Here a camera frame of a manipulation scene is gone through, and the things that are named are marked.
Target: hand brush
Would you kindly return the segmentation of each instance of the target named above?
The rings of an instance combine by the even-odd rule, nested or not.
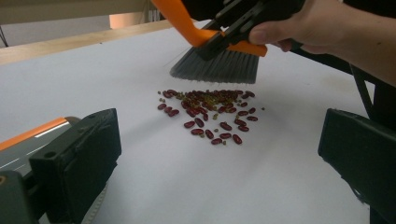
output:
[[[264,21],[288,19],[304,4],[304,0],[233,0],[200,30],[181,0],[152,2],[193,45],[171,68],[172,77],[247,84],[255,83],[259,57],[267,51],[247,42],[250,30]]]

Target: pile of beans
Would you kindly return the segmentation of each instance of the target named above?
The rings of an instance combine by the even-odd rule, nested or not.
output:
[[[169,117],[179,114],[179,110],[166,104],[166,99],[176,98],[181,107],[191,117],[184,123],[186,129],[191,129],[192,135],[210,139],[211,144],[226,145],[226,139],[233,139],[237,145],[243,143],[237,133],[231,133],[233,127],[226,121],[218,121],[221,114],[234,114],[233,123],[240,132],[248,132],[248,122],[259,120],[253,116],[255,107],[248,107],[248,98],[255,97],[251,91],[189,91],[179,92],[174,90],[158,91],[164,97],[160,98],[159,110],[163,110]],[[206,122],[217,122],[219,127],[214,130],[205,128]]]

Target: white surface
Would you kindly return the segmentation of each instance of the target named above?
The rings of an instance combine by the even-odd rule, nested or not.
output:
[[[369,223],[368,207],[318,155],[326,109],[365,115],[353,78],[269,48],[255,85],[170,77],[173,29],[0,66],[0,141],[60,116],[115,107],[122,155],[96,224]],[[244,144],[212,146],[157,110],[157,91],[254,91]],[[169,101],[176,106],[176,101]]]

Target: brush head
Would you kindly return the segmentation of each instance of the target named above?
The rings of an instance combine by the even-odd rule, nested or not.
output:
[[[224,50],[205,61],[191,48],[172,68],[172,77],[218,83],[256,82],[259,56]]]

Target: gray bristles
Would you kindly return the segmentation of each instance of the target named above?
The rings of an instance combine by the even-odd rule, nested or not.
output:
[[[251,54],[224,50],[216,58],[204,61],[191,48],[170,71],[172,77],[218,83],[256,82],[259,57]]]

